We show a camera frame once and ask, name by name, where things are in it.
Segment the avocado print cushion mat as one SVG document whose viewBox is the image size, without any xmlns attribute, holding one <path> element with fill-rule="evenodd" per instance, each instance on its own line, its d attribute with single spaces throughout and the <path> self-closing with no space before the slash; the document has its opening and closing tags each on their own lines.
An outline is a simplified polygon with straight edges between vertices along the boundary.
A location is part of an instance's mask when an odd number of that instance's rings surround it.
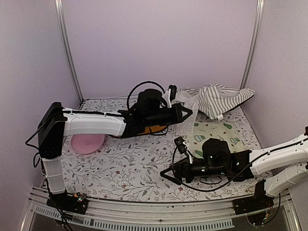
<svg viewBox="0 0 308 231">
<path fill-rule="evenodd" d="M 195 123 L 192 135 L 182 135 L 188 143 L 188 149 L 196 158 L 203 158 L 202 145 L 210 138 L 226 141 L 231 153 L 244 151 L 244 143 L 231 122 Z"/>
</svg>

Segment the left aluminium frame post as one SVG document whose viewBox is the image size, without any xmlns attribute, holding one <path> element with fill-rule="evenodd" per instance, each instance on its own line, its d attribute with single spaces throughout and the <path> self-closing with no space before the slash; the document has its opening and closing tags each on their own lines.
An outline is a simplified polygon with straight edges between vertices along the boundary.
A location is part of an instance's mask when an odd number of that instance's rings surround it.
<svg viewBox="0 0 308 231">
<path fill-rule="evenodd" d="M 62 42 L 64 46 L 64 52 L 65 52 L 65 56 L 66 56 L 66 60 L 68 64 L 68 69 L 69 69 L 69 72 L 72 78 L 74 89 L 77 94 L 77 98 L 79 100 L 79 103 L 82 104 L 84 101 L 84 97 L 82 94 L 79 80 L 77 78 L 77 72 L 75 69 L 74 60 L 73 60 L 72 52 L 70 49 L 69 38 L 68 38 L 68 33 L 67 33 L 67 28 L 66 28 L 66 23 L 65 23 L 63 1 L 55 0 L 54 3 L 55 3 L 55 11 L 57 15 L 58 24 L 59 24 L 60 34 L 61 34 Z"/>
</svg>

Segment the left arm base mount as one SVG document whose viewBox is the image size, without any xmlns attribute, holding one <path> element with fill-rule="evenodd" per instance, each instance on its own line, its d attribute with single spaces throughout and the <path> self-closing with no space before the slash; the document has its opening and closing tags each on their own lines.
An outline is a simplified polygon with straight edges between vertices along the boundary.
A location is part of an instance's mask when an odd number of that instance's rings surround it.
<svg viewBox="0 0 308 231">
<path fill-rule="evenodd" d="M 49 193 L 47 205 L 56 208 L 59 211 L 72 212 L 77 214 L 86 214 L 89 201 L 82 196 L 73 196 L 67 192 L 60 194 Z"/>
</svg>

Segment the floral table cloth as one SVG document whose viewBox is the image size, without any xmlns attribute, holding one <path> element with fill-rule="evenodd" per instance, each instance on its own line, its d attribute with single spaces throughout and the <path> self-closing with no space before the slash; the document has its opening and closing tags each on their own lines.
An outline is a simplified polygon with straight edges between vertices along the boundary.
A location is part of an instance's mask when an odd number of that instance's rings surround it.
<svg viewBox="0 0 308 231">
<path fill-rule="evenodd" d="M 247 196 L 255 184 L 271 172 L 255 178 L 227 183 L 225 177 L 195 179 L 189 187 L 162 178 L 160 172 L 182 155 L 174 152 L 174 131 L 163 136 L 140 136 L 128 139 L 105 138 L 93 154 L 73 151 L 70 138 L 63 143 L 61 162 L 64 184 L 69 193 L 88 197 L 139 202 L 189 202 Z"/>
</svg>

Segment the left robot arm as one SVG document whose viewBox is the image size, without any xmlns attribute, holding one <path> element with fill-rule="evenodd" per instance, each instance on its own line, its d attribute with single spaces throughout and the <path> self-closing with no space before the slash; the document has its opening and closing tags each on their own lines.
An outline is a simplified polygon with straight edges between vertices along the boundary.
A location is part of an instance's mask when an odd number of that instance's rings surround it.
<svg viewBox="0 0 308 231">
<path fill-rule="evenodd" d="M 146 89 L 138 94 L 133 106 L 116 113 L 73 110 L 62 107 L 60 102 L 52 103 L 38 126 L 38 152 L 53 201 L 61 209 L 72 203 L 65 193 L 60 160 L 64 137 L 104 134 L 130 138 L 150 134 L 155 127 L 164 129 L 182 123 L 193 111 L 180 103 L 172 104 L 175 95 L 174 85 L 165 93 Z"/>
</svg>

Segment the aluminium frame post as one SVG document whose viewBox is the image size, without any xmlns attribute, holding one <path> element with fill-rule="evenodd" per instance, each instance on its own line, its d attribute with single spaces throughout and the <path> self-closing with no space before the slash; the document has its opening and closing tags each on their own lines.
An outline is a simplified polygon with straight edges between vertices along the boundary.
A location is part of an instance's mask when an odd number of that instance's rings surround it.
<svg viewBox="0 0 308 231">
<path fill-rule="evenodd" d="M 79 103 L 82 104 L 84 101 L 84 97 L 82 94 L 79 80 L 77 78 L 77 72 L 75 69 L 74 60 L 73 60 L 72 52 L 70 49 L 69 38 L 68 38 L 68 33 L 67 33 L 67 28 L 66 28 L 66 23 L 65 23 L 63 1 L 55 0 L 54 3 L 55 3 L 55 11 L 57 15 L 58 24 L 59 24 L 60 34 L 61 34 L 62 42 L 64 46 L 64 52 L 65 52 L 65 56 L 66 56 L 66 60 L 68 64 L 68 69 L 69 69 L 69 72 L 72 78 L 74 89 L 77 94 L 77 98 L 79 100 Z"/>
<path fill-rule="evenodd" d="M 249 80 L 249 76 L 250 76 L 250 72 L 251 72 L 251 68 L 253 64 L 253 59 L 254 59 L 254 55 L 256 52 L 256 48 L 257 48 L 258 36 L 259 36 L 260 28 L 262 25 L 264 3 L 265 3 L 264 0 L 257 0 L 255 19 L 254 19 L 254 24 L 253 24 L 253 32 L 252 32 L 251 42 L 250 42 L 250 46 L 248 50 L 248 56 L 247 56 L 246 63 L 245 63 L 244 73 L 243 73 L 243 77 L 242 77 L 241 84 L 240 84 L 240 89 L 246 88 L 248 80 Z"/>
</svg>

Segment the right aluminium frame post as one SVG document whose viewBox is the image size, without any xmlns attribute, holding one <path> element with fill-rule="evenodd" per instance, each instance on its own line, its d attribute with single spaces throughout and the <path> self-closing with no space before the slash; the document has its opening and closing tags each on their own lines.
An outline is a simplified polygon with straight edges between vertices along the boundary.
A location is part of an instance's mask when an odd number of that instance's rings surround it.
<svg viewBox="0 0 308 231">
<path fill-rule="evenodd" d="M 247 56 L 246 63 L 245 63 L 244 73 L 243 73 L 243 77 L 242 77 L 241 84 L 240 84 L 240 89 L 246 88 L 248 80 L 249 80 L 249 76 L 250 76 L 250 72 L 251 72 L 251 68 L 253 64 L 253 59 L 254 59 L 254 55 L 256 52 L 256 48 L 257 48 L 258 36 L 259 36 L 260 28 L 262 25 L 264 3 L 265 3 L 264 0 L 257 0 L 255 19 L 254 19 L 254 24 L 253 24 L 253 32 L 252 32 L 251 42 L 250 42 L 250 46 L 248 50 L 248 56 Z"/>
</svg>

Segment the pink round plate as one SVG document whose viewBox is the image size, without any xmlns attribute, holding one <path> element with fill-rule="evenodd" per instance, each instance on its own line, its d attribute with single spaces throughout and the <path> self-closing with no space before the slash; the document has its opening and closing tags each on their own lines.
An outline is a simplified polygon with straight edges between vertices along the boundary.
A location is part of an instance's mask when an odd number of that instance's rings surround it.
<svg viewBox="0 0 308 231">
<path fill-rule="evenodd" d="M 99 150 L 104 140 L 104 134 L 79 134 L 72 136 L 70 144 L 75 153 L 87 155 Z"/>
</svg>

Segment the yellow double pet feeder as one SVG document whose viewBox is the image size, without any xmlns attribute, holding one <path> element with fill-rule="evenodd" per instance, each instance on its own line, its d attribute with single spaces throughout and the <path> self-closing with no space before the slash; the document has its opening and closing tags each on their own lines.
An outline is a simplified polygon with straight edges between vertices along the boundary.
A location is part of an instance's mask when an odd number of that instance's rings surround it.
<svg viewBox="0 0 308 231">
<path fill-rule="evenodd" d="M 167 133 L 168 126 L 147 126 L 142 135 L 164 135 Z"/>
</svg>

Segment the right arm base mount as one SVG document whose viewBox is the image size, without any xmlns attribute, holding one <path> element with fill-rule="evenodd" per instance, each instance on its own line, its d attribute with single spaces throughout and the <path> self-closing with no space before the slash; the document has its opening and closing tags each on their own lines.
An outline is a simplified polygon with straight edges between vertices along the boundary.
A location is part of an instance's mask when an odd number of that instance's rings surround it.
<svg viewBox="0 0 308 231">
<path fill-rule="evenodd" d="M 261 209 L 269 208 L 269 212 L 261 212 L 247 217 L 250 224 L 254 226 L 262 226 L 268 220 L 274 205 L 273 197 L 266 196 L 265 190 L 261 187 L 255 188 L 253 196 L 242 199 L 235 199 L 232 202 L 236 215 L 247 214 Z"/>
</svg>

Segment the striped fabric pet tent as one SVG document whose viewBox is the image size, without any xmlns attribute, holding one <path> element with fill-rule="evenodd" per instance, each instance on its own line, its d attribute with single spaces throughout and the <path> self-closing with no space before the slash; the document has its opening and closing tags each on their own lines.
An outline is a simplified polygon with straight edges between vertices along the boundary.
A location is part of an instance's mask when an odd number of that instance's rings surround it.
<svg viewBox="0 0 308 231">
<path fill-rule="evenodd" d="M 212 83 L 197 89 L 179 89 L 175 101 L 192 110 L 192 115 L 175 126 L 175 135 L 192 135 L 198 112 L 211 120 L 222 120 L 223 115 L 255 95 L 252 89 L 228 88 Z"/>
</svg>

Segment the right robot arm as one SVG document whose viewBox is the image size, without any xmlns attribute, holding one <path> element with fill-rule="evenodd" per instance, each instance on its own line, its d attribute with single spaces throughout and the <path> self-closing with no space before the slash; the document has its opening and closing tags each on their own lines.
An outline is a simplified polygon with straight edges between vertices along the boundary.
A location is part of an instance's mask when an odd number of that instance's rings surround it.
<svg viewBox="0 0 308 231">
<path fill-rule="evenodd" d="M 259 210 L 268 198 L 298 183 L 308 174 L 308 134 L 299 135 L 288 142 L 266 149 L 245 150 L 232 153 L 228 143 L 210 138 L 202 145 L 202 158 L 192 156 L 187 142 L 178 137 L 174 140 L 175 152 L 185 154 L 178 162 L 160 172 L 161 177 L 177 184 L 189 186 L 196 177 L 223 175 L 227 183 L 242 182 L 264 172 L 284 167 L 278 175 L 256 184 L 255 195 L 249 198 L 249 206 Z"/>
</svg>

